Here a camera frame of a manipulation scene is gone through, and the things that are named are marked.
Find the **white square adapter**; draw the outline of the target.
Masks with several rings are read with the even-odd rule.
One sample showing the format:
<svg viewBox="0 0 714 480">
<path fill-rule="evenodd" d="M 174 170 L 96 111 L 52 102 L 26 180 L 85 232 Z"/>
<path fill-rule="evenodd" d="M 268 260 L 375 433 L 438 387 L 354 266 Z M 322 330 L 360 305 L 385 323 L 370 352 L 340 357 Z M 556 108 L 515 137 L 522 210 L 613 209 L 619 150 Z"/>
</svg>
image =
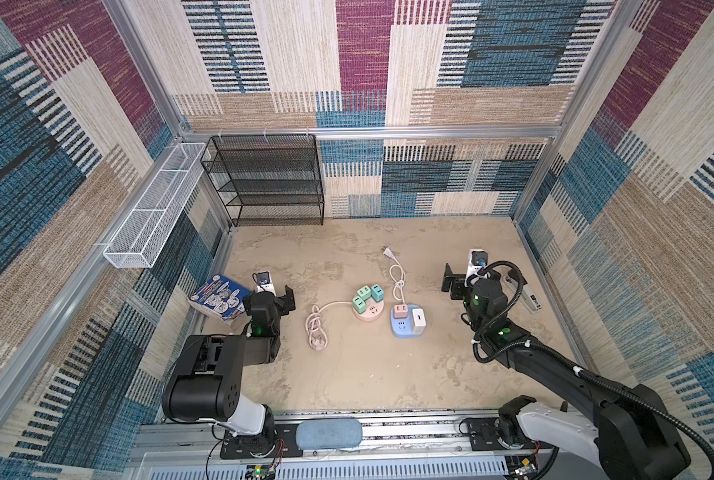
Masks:
<svg viewBox="0 0 714 480">
<path fill-rule="evenodd" d="M 411 325 L 414 336 L 420 336 L 425 331 L 427 322 L 425 313 L 421 308 L 413 308 L 411 310 Z"/>
</svg>

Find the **teal plug adapter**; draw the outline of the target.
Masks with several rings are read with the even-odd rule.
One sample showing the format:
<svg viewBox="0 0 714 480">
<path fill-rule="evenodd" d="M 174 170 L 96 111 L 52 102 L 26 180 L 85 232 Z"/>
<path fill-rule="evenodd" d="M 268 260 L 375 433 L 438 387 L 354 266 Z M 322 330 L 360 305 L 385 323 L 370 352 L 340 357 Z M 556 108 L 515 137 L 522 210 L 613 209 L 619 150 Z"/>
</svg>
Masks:
<svg viewBox="0 0 714 480">
<path fill-rule="evenodd" d="M 383 288 L 378 284 L 374 284 L 370 287 L 370 294 L 371 294 L 371 298 L 376 303 L 380 303 L 384 300 L 385 292 L 384 292 Z"/>
</svg>

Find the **mint green plug adapter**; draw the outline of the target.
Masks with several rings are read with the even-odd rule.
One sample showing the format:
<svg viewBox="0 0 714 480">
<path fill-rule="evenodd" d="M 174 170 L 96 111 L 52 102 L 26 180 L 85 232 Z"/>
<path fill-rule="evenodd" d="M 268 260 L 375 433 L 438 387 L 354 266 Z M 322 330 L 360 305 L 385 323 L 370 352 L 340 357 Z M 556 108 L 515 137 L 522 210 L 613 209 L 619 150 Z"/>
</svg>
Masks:
<svg viewBox="0 0 714 480">
<path fill-rule="evenodd" d="M 363 302 L 366 302 L 372 297 L 372 289 L 370 286 L 365 285 L 357 291 L 357 295 Z"/>
</svg>

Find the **pink plug adapter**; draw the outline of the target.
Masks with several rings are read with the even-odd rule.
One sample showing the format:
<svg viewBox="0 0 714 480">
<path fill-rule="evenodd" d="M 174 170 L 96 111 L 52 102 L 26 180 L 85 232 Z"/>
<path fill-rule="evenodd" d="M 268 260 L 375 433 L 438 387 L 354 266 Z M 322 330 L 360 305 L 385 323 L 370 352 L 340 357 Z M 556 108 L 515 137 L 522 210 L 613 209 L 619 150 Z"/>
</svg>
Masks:
<svg viewBox="0 0 714 480">
<path fill-rule="evenodd" d="M 405 319 L 408 317 L 409 309 L 407 304 L 397 304 L 392 309 L 394 319 Z"/>
</svg>

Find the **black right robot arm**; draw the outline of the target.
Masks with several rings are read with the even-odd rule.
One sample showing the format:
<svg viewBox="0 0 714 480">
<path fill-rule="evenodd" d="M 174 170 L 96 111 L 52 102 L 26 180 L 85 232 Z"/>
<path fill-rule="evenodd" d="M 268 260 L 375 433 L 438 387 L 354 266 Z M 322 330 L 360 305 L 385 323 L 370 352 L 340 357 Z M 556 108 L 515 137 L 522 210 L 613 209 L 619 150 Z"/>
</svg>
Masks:
<svg viewBox="0 0 714 480">
<path fill-rule="evenodd" d="M 498 362 L 527 375 L 580 413 L 574 417 L 522 395 L 499 410 L 501 442 L 548 443 L 601 467 L 611 479 L 674 479 L 691 464 L 685 445 L 691 440 L 707 457 L 714 479 L 714 448 L 671 415 L 654 390 L 643 384 L 630 388 L 584 368 L 509 318 L 524 285 L 510 261 L 470 263 L 464 274 L 446 269 L 441 285 L 464 306 L 478 363 Z"/>
</svg>

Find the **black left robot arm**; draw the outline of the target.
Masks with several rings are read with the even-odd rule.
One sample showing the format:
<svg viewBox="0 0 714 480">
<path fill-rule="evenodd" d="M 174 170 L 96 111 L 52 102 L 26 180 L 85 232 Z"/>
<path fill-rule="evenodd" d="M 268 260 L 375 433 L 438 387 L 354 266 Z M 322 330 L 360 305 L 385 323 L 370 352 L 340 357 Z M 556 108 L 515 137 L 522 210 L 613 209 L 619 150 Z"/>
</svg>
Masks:
<svg viewBox="0 0 714 480">
<path fill-rule="evenodd" d="M 241 393 L 243 369 L 274 362 L 281 346 L 281 318 L 296 308 L 290 287 L 277 296 L 261 290 L 243 299 L 250 321 L 238 335 L 191 335 L 161 397 L 165 417 L 176 423 L 210 423 L 224 430 L 222 453 L 267 456 L 280 448 L 271 409 Z"/>
</svg>

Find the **blue illustrated box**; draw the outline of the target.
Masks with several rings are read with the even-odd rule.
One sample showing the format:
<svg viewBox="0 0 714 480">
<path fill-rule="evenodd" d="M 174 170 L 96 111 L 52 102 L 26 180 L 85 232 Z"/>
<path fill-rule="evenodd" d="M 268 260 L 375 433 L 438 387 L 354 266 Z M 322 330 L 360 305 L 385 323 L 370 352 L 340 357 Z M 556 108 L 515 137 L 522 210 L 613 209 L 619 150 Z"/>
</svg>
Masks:
<svg viewBox="0 0 714 480">
<path fill-rule="evenodd" d="M 245 312 L 243 300 L 251 291 L 223 275 L 213 275 L 188 298 L 191 306 L 208 317 L 223 322 Z"/>
</svg>

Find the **black and grey stapler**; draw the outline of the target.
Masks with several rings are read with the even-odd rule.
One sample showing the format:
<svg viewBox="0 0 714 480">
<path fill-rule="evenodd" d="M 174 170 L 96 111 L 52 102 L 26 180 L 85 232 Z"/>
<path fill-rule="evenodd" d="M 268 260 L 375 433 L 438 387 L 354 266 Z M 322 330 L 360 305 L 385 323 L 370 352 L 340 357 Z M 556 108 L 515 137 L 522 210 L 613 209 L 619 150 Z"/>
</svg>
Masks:
<svg viewBox="0 0 714 480">
<path fill-rule="evenodd" d="M 518 287 L 518 276 L 514 269 L 510 269 L 505 277 L 505 284 L 515 293 Z M 520 301 L 531 312 L 537 313 L 542 310 L 543 306 L 539 301 L 536 293 L 526 280 L 523 280 L 523 287 L 520 294 Z"/>
</svg>

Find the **blue square power strip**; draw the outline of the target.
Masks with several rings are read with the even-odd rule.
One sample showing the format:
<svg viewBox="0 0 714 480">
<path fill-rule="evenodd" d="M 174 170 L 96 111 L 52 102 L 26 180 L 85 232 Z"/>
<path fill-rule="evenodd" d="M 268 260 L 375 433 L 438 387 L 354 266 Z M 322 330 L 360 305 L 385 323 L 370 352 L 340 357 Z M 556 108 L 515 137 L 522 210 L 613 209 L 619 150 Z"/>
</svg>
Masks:
<svg viewBox="0 0 714 480">
<path fill-rule="evenodd" d="M 391 328 L 393 331 L 393 334 L 397 338 L 401 339 L 408 339 L 408 338 L 417 338 L 419 336 L 414 336 L 412 334 L 412 325 L 411 325 L 411 310 L 413 308 L 421 308 L 418 305 L 415 304 L 409 304 L 408 309 L 409 309 L 409 314 L 408 317 L 405 319 L 394 319 L 392 317 L 392 310 L 391 310 Z"/>
</svg>

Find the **pink round power strip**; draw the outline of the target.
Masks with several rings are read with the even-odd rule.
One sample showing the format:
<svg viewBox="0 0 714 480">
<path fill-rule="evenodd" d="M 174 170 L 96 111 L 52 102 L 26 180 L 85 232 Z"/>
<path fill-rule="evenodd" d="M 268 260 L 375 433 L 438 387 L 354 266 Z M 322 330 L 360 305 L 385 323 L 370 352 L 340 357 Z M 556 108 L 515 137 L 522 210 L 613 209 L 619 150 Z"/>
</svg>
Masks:
<svg viewBox="0 0 714 480">
<path fill-rule="evenodd" d="M 385 301 L 376 302 L 373 299 L 368 299 L 365 303 L 365 310 L 359 313 L 357 310 L 352 309 L 353 315 L 364 322 L 373 322 L 379 319 L 385 311 Z"/>
</svg>

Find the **blue-grey cushion pad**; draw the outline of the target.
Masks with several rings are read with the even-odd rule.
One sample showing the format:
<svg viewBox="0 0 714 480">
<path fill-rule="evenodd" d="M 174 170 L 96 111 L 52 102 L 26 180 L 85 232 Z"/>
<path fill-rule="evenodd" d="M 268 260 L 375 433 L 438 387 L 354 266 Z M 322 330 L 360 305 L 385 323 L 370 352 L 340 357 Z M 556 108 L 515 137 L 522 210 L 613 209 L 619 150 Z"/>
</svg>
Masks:
<svg viewBox="0 0 714 480">
<path fill-rule="evenodd" d="M 362 424 L 355 418 L 305 420 L 295 435 L 299 449 L 312 451 L 355 448 L 362 439 Z"/>
</svg>

